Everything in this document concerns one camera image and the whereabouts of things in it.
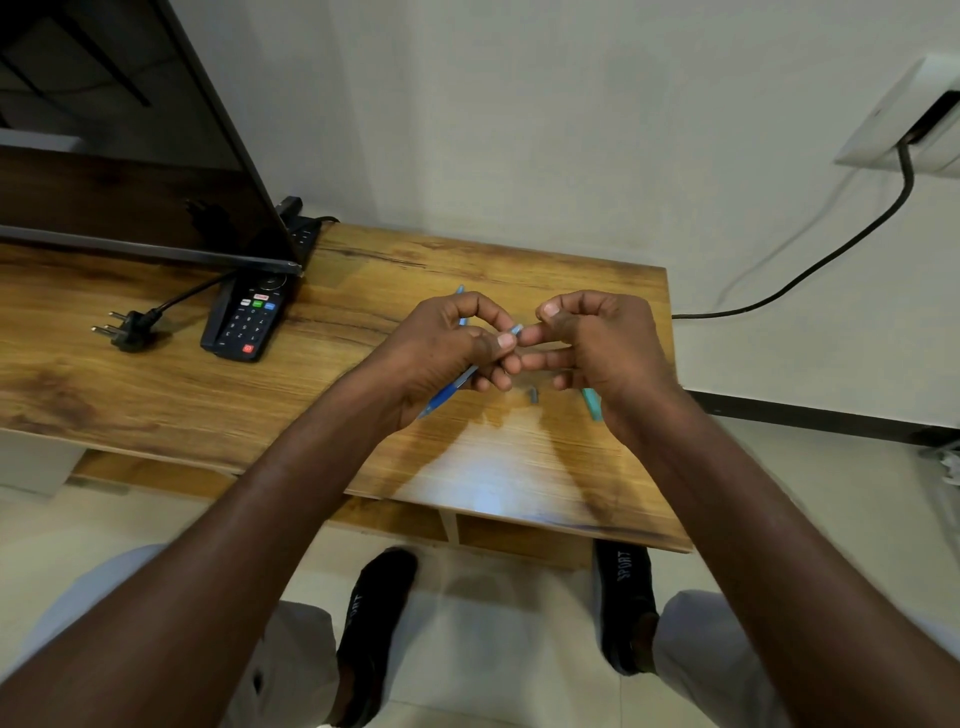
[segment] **white pants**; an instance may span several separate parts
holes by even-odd
[[[162,550],[157,545],[122,553],[77,579],[43,613],[11,672]],[[330,615],[308,604],[281,601],[253,649],[221,726],[316,728],[330,715],[339,685]]]
[[[77,579],[40,618],[12,670],[162,549],[144,546],[128,551]],[[960,659],[960,639],[938,625],[914,621]],[[314,728],[323,723],[340,681],[336,646],[327,612],[279,602],[222,725]],[[722,595],[689,591],[670,599],[660,616],[653,652],[660,679],[717,725],[790,725],[780,697]]]

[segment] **wall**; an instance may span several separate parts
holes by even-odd
[[[174,0],[277,199],[662,265],[678,312],[752,303],[876,216],[897,176],[834,154],[911,62],[960,53],[949,0],[780,5]],[[920,178],[789,298],[678,323],[684,385],[957,425],[958,196]]]

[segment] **tv screen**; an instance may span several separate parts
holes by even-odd
[[[298,272],[165,0],[0,10],[0,237]]]

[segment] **finger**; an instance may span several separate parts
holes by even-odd
[[[477,374],[470,379],[470,388],[477,392],[486,392],[490,387],[490,380],[483,375]]]
[[[533,324],[524,327],[516,335],[517,345],[521,347],[533,347],[546,341],[555,341],[553,332],[547,324]]]
[[[511,318],[510,314],[482,293],[468,291],[467,293],[447,296],[444,300],[447,302],[444,306],[444,313],[450,323],[476,316],[498,331],[509,331],[514,327],[514,319]]]
[[[544,369],[573,369],[576,366],[576,355],[570,347],[554,349],[550,352],[527,352],[520,358],[524,371],[539,372]]]
[[[510,375],[503,371],[503,367],[493,367],[493,371],[490,374],[490,381],[493,383],[493,386],[501,392],[509,392],[514,388],[514,381],[510,379]]]
[[[496,363],[488,364],[486,367],[480,367],[477,370],[477,376],[488,379],[494,387],[501,392],[509,392],[514,388],[514,380],[503,367]]]
[[[600,316],[612,312],[611,307],[616,305],[616,295],[603,291],[574,291],[554,296],[537,307],[537,318],[542,319],[540,312],[548,303],[554,303],[558,309],[568,313],[577,313],[581,316]]]
[[[503,367],[503,371],[508,375],[518,375],[523,371],[523,364],[520,362],[520,357],[515,353],[508,353],[503,357],[503,361],[500,362],[500,365]]]
[[[554,389],[583,389],[589,387],[582,372],[560,372],[553,377]]]
[[[577,340],[577,328],[581,317],[570,313],[555,301],[548,301],[537,309],[537,317],[550,329],[552,341],[573,344]]]
[[[502,359],[516,348],[516,337],[509,331],[493,334],[480,327],[460,327],[454,333],[467,348],[467,362],[478,367]]]

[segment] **desk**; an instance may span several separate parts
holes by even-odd
[[[310,401],[379,344],[420,300],[463,283],[525,324],[550,296],[629,292],[653,307],[673,360],[661,268],[351,225],[328,227],[263,359],[199,347],[213,292],[160,322],[149,352],[123,354],[89,331],[111,310],[145,311],[209,271],[0,245],[0,428],[97,451],[241,473]],[[537,385],[540,403],[526,390]],[[690,550],[656,485],[575,392],[525,374],[507,394],[459,393],[388,438],[348,488],[355,497]]]

